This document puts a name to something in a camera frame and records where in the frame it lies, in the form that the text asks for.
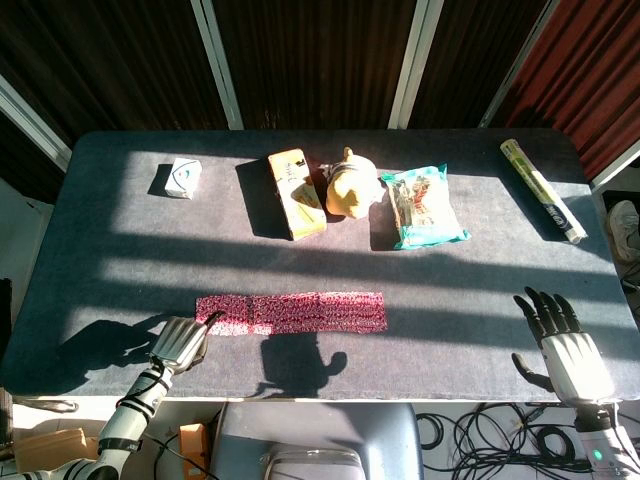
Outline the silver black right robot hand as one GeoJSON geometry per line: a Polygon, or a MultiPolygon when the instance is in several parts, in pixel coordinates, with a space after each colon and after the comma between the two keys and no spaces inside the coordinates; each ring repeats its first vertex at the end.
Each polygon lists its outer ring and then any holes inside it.
{"type": "Polygon", "coordinates": [[[591,335],[584,331],[572,305],[561,295],[549,295],[531,287],[514,301],[527,321],[543,357],[546,373],[530,369],[522,355],[511,359],[530,384],[574,407],[599,405],[614,399],[615,387],[591,335]]]}

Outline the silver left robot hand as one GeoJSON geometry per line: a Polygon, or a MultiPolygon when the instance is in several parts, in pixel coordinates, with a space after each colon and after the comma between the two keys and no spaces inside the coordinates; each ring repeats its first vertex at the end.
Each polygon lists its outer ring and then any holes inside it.
{"type": "Polygon", "coordinates": [[[194,318],[171,317],[151,349],[151,360],[172,375],[190,370],[204,360],[209,331],[223,315],[223,311],[215,311],[204,323],[194,318]]]}

